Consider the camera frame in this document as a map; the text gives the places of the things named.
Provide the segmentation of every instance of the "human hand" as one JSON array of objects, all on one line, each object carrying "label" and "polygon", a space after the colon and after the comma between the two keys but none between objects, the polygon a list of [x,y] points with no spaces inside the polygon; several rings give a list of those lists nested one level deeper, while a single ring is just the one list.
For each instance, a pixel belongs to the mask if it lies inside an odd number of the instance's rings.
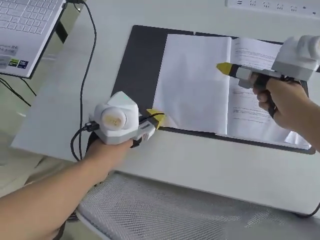
[{"label": "human hand", "polygon": [[83,160],[94,165],[94,174],[102,182],[109,171],[121,164],[132,144],[133,141],[128,140],[118,145],[106,145],[97,139],[91,144]]},{"label": "human hand", "polygon": [[[256,79],[256,75],[252,77],[253,82]],[[266,89],[270,91],[277,107],[273,117],[274,121],[282,128],[297,132],[302,123],[304,109],[312,103],[303,87],[298,83],[288,83],[271,78],[267,82]],[[259,106],[268,111],[267,95],[257,88],[253,88],[253,93],[257,95]]]}]

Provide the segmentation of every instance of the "mesh chair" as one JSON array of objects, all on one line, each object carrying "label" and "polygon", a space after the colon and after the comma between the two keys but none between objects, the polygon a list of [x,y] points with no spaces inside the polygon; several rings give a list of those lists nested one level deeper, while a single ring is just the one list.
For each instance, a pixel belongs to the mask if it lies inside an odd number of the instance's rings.
[{"label": "mesh chair", "polygon": [[111,240],[318,240],[320,220],[115,172],[77,216]]}]

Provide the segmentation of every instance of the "laptop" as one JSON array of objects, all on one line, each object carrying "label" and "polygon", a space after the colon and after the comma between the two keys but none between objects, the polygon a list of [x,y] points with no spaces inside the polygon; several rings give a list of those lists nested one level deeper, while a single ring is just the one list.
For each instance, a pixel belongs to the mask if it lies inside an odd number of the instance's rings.
[{"label": "laptop", "polygon": [[66,0],[0,0],[0,74],[30,78]]}]

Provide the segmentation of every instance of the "white desk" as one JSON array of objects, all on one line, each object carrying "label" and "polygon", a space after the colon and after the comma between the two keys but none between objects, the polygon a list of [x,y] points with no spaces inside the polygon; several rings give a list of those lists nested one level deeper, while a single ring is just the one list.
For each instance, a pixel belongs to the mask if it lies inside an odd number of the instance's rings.
[{"label": "white desk", "polygon": [[[319,21],[228,9],[213,0],[88,0],[97,47],[84,87],[84,121],[113,88],[133,25],[284,41],[319,34]],[[12,146],[73,160],[70,139],[79,127],[80,86],[94,39],[83,10]],[[320,80],[309,84],[320,104]],[[88,134],[83,134],[83,152]],[[320,201],[320,154],[159,131],[131,150],[119,170],[180,186],[310,213]]]}]

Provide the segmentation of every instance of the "power strip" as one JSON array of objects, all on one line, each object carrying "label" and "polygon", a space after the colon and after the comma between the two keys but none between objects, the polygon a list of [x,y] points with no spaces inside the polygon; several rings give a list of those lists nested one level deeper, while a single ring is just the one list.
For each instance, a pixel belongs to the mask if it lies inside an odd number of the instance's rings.
[{"label": "power strip", "polygon": [[228,8],[320,19],[320,7],[277,0],[225,0]]}]

